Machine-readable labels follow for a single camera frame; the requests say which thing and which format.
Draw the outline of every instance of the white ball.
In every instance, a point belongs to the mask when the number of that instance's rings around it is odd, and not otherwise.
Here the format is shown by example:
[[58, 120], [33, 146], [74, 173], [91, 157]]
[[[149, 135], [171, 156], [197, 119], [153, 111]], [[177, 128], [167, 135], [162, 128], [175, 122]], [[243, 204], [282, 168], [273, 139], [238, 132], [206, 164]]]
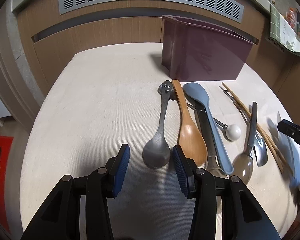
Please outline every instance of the white ball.
[[236, 124], [231, 124], [226, 129], [226, 136], [230, 141], [236, 141], [241, 136], [241, 129]]

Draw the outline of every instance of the wooden chopstick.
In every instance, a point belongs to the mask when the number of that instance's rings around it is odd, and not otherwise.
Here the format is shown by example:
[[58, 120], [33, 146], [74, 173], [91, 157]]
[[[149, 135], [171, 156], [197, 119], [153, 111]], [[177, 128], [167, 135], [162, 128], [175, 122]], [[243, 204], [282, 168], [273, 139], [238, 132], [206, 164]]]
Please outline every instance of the wooden chopstick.
[[[229, 93], [233, 96], [233, 98], [237, 102], [237, 104], [239, 106], [241, 106], [241, 108], [245, 111], [247, 116], [249, 118], [251, 118], [251, 113], [250, 113], [249, 109], [242, 103], [242, 101], [236, 96], [236, 94], [226, 84], [222, 83], [222, 85], [229, 91]], [[269, 137], [269, 135], [263, 130], [263, 128], [259, 124], [257, 124], [257, 130], [261, 134], [261, 136], [264, 138], [266, 144], [268, 145], [268, 147], [278, 165], [280, 172], [281, 173], [284, 172], [283, 165], [285, 165], [287, 167], [287, 169], [289, 170], [289, 172], [293, 175], [293, 171], [290, 168], [290, 166], [288, 165], [284, 156], [282, 155], [280, 150], [277, 148], [277, 146], [275, 145], [273, 140]]]

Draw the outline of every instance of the white table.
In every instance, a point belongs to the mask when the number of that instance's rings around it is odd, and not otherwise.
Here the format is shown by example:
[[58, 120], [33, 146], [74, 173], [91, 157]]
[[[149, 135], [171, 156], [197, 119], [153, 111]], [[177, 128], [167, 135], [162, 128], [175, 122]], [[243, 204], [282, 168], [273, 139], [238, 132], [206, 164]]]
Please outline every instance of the white table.
[[[127, 143], [131, 153], [122, 191], [108, 200], [114, 237], [188, 238], [194, 200], [181, 193], [173, 164], [151, 170], [142, 161], [142, 149], [159, 123], [158, 86], [170, 80], [161, 66], [161, 53], [161, 43], [111, 45], [80, 52], [66, 66], [42, 105], [26, 148], [20, 182], [24, 229], [63, 175], [88, 175]], [[226, 124], [236, 123], [243, 131], [236, 142], [222, 135], [233, 161], [244, 150], [245, 121], [219, 87], [220, 81], [199, 83], [210, 96], [213, 116]], [[272, 135], [278, 136], [278, 113], [282, 119], [290, 118], [262, 79], [245, 64], [237, 80], [226, 84], [247, 106], [256, 101], [258, 123], [267, 132], [270, 124]], [[177, 143], [179, 125], [178, 103], [169, 101], [164, 130], [171, 148]], [[286, 136], [279, 135], [279, 140], [279, 147], [290, 148]], [[295, 185], [300, 180], [300, 149], [293, 141], [291, 147], [296, 170], [291, 185]], [[257, 167], [254, 159], [248, 188], [282, 237], [294, 221], [297, 207], [289, 180], [282, 177], [269, 150], [268, 158], [263, 167]], [[216, 239], [221, 239], [221, 227], [219, 214]]]

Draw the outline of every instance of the plastic bin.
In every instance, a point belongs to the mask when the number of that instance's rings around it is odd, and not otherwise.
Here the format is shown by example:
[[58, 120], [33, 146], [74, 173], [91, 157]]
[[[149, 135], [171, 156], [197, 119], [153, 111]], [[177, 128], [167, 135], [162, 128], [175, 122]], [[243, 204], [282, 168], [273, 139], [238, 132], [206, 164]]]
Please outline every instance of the plastic bin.
[[162, 15], [162, 65], [180, 82], [235, 80], [253, 43], [227, 28]]

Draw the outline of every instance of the blue spoon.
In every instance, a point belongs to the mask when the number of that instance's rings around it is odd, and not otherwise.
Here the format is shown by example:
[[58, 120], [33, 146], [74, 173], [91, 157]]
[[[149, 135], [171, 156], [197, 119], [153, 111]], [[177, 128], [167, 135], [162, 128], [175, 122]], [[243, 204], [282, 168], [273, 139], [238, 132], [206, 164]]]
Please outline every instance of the blue spoon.
[[210, 123], [213, 142], [216, 147], [217, 157], [219, 161], [219, 165], [221, 169], [225, 172], [225, 174], [230, 175], [233, 173], [233, 166], [231, 161], [229, 160], [226, 149], [223, 145], [222, 139], [212, 117], [212, 114], [209, 109], [209, 96], [205, 89], [197, 84], [197, 83], [187, 83], [183, 85], [183, 91], [191, 97], [193, 100], [199, 102], [203, 105], [206, 110], [208, 121]]

